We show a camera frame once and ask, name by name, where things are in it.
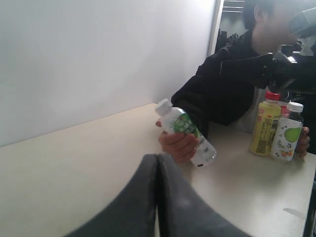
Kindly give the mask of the person's left hand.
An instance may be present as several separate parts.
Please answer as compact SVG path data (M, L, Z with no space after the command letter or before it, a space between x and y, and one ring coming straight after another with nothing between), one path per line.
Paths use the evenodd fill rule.
M310 142L309 131L310 130L308 127L302 127L301 133L297 142L295 152L298 154L298 156L301 159L303 159L308 153L307 149L309 148L309 142Z

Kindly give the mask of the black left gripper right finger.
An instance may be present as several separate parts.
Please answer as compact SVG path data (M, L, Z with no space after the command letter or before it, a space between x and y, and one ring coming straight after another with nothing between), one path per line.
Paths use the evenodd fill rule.
M213 210L168 155L158 155L157 210L161 237L249 236Z

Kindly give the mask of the person's open right hand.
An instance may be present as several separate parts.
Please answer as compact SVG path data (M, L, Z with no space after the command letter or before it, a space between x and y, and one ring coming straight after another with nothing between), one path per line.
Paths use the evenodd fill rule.
M198 138L193 134L173 133L163 131L158 141L163 152L171 155L177 163L187 163L196 154Z

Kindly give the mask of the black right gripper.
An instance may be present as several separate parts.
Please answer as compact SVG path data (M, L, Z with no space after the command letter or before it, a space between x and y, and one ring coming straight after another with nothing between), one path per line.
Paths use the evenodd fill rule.
M254 57L255 66L254 86L268 88L273 93L283 90L300 91L295 56L297 51L281 50L276 54L268 53Z

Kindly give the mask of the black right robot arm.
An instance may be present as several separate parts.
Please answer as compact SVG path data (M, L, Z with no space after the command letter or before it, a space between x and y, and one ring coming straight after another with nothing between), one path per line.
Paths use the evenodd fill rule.
M274 92L316 92L316 2L314 0L256 0L251 46L260 65L250 83Z

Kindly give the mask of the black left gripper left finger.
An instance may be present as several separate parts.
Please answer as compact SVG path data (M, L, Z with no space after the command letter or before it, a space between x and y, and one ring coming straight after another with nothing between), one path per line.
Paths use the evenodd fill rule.
M158 156L144 155L122 191L69 237L153 237L156 222Z

